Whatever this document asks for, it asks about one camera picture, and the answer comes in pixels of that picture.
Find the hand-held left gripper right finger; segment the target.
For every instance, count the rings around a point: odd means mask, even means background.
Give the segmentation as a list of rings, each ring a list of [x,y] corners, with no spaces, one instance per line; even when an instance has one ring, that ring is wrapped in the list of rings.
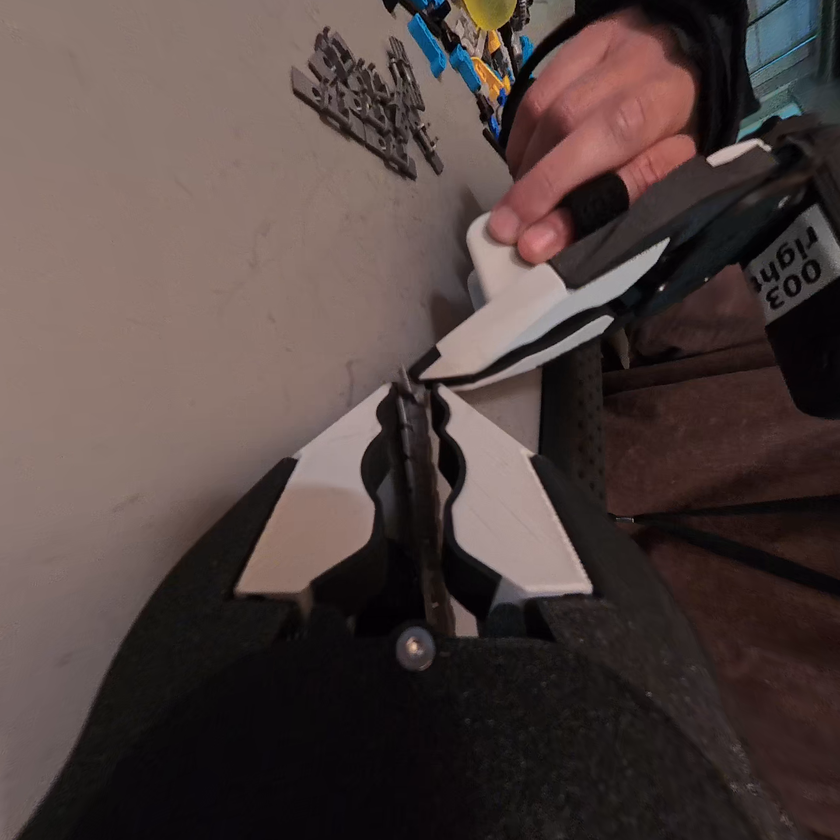
[[[442,565],[457,603],[485,622],[501,605],[593,595],[539,458],[446,386],[430,396],[437,469],[449,488]]]

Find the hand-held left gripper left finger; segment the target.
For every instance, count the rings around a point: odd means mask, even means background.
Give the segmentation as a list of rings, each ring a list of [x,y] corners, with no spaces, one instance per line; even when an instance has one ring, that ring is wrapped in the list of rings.
[[[382,385],[301,448],[236,595],[369,604],[387,575],[379,491],[395,439],[396,387]]]

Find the grey desk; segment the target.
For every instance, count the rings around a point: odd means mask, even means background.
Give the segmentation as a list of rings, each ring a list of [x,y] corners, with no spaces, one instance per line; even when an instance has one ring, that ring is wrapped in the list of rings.
[[[2,838],[194,542],[470,310],[509,184],[381,2],[2,2]],[[338,31],[411,57],[417,178],[291,89]]]

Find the pile of grey links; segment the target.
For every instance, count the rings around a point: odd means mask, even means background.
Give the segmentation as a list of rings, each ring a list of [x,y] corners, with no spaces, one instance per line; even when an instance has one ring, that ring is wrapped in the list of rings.
[[[424,120],[424,97],[399,38],[388,38],[386,58],[390,80],[383,78],[375,63],[355,55],[338,31],[325,27],[314,39],[308,71],[290,69],[292,93],[321,121],[401,177],[417,178],[410,142],[441,175],[445,167]]]

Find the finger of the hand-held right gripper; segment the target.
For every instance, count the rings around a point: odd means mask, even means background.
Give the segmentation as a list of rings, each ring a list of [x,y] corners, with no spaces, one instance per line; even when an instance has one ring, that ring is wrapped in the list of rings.
[[[515,363],[510,364],[504,370],[483,375],[476,382],[460,385],[452,384],[451,390],[454,392],[474,391],[534,371],[568,352],[576,350],[595,339],[599,339],[613,323],[614,319],[612,317],[607,315],[601,316],[577,329],[569,337],[552,344],[547,349],[533,351]]]
[[[656,266],[665,238],[573,289],[549,264],[526,269],[503,291],[441,339],[410,369],[415,383],[471,383],[547,349],[592,320]]]

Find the yellow translucent ball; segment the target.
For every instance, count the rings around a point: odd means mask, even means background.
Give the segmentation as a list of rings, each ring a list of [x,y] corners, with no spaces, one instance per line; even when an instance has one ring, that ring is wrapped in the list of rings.
[[[508,24],[518,7],[516,0],[465,0],[461,3],[475,26],[485,31],[498,30]]]

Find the black perforated pad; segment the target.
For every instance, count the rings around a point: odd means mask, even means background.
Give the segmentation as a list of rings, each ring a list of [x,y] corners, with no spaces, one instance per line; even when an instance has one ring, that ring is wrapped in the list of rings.
[[[541,376],[539,454],[606,511],[600,343],[552,360]]]

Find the person's right hand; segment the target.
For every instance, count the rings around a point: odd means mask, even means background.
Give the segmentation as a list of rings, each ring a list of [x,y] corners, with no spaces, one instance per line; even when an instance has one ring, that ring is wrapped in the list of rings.
[[[697,152],[696,67],[674,31],[636,7],[588,25],[563,45],[524,94],[506,160],[513,184],[487,231],[543,263],[574,241],[560,204],[615,173],[634,201]]]

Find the pile of small building bricks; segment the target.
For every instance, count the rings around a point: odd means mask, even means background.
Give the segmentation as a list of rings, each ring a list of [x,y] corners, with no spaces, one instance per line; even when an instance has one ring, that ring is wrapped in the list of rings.
[[[478,29],[462,1],[383,1],[390,15],[408,14],[407,30],[435,78],[452,67],[474,96],[485,139],[500,151],[501,117],[518,74],[534,51],[524,33],[532,1],[518,1],[508,24]]]

